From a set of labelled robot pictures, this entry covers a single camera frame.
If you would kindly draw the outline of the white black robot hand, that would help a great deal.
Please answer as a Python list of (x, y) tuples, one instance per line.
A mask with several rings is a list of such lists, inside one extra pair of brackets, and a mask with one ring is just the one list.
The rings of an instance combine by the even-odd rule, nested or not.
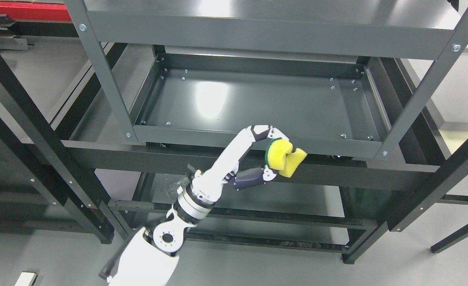
[(217, 202), (222, 195), (223, 185), (227, 183), (225, 177), (239, 167), (239, 162), (254, 143), (267, 138), (288, 140), (283, 132), (271, 125), (252, 125), (242, 129), (223, 150), (211, 168), (200, 177), (192, 180), (192, 192), (199, 199)]

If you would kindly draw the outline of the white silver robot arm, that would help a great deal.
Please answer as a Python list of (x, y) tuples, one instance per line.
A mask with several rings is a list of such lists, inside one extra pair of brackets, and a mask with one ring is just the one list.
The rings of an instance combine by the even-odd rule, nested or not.
[(178, 265), (186, 232), (209, 215), (221, 195), (220, 185), (183, 188), (165, 219), (138, 228), (99, 276), (109, 286), (165, 286)]

